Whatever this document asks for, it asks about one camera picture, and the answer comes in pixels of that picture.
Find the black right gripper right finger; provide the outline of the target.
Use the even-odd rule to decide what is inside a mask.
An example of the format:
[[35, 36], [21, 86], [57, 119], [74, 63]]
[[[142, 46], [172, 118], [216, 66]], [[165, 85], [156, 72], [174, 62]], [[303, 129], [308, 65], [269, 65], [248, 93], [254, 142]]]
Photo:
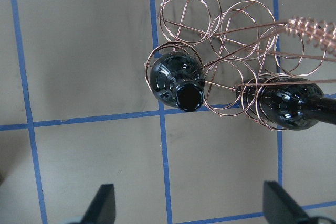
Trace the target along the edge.
[[263, 213], [269, 224], [314, 223], [276, 181], [264, 181]]

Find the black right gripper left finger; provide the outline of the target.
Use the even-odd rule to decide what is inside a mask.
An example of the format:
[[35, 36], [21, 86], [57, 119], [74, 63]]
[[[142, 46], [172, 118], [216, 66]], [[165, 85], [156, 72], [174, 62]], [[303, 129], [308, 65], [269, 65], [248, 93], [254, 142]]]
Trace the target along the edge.
[[103, 184], [85, 212], [81, 223], [114, 223], [116, 220], [114, 184]]

